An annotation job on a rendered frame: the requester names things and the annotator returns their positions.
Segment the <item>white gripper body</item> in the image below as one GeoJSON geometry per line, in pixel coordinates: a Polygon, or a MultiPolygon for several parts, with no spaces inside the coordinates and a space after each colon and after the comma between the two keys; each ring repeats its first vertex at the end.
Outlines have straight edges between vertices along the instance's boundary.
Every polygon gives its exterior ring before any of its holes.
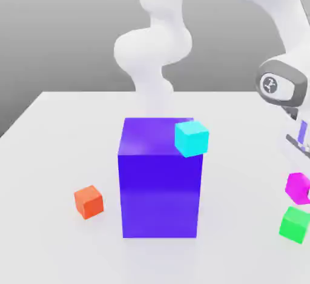
{"type": "Polygon", "coordinates": [[[303,174],[310,176],[310,152],[301,147],[289,134],[286,135],[285,153],[303,174]]]}

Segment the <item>small magenta cube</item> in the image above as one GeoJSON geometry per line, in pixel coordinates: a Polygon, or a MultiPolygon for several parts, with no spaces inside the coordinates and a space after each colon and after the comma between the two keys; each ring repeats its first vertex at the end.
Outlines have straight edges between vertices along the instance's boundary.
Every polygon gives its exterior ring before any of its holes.
{"type": "Polygon", "coordinates": [[[288,176],[285,192],[297,205],[310,204],[310,179],[303,173],[288,176]]]}

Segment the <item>small green cube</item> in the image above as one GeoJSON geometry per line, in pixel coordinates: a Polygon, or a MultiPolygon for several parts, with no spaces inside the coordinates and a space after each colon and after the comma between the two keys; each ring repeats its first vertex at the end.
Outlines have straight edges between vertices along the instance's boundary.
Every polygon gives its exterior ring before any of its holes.
{"type": "Polygon", "coordinates": [[[279,234],[302,244],[310,224],[310,213],[290,206],[282,218],[279,234]]]}

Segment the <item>small cyan cube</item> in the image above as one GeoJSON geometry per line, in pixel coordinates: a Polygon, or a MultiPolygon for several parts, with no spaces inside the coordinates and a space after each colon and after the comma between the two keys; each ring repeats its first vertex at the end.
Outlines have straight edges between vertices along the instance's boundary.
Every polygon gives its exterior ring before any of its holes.
{"type": "Polygon", "coordinates": [[[199,121],[177,123],[174,144],[184,157],[203,155],[208,152],[209,130],[199,121]]]}

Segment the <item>small orange cube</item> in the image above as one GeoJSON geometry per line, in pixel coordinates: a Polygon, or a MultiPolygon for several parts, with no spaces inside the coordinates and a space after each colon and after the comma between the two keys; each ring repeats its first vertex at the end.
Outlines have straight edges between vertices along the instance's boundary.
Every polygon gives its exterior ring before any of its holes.
{"type": "Polygon", "coordinates": [[[93,185],[76,191],[74,200],[77,211],[84,219],[89,219],[104,211],[102,195],[93,185]]]}

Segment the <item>large blue box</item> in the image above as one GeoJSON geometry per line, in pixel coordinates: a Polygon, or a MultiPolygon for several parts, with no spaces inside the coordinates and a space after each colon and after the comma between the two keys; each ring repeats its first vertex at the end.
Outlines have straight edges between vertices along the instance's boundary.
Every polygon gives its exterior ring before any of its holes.
{"type": "Polygon", "coordinates": [[[117,154],[124,238],[195,238],[202,156],[174,145],[181,118],[124,120],[117,154]]]}

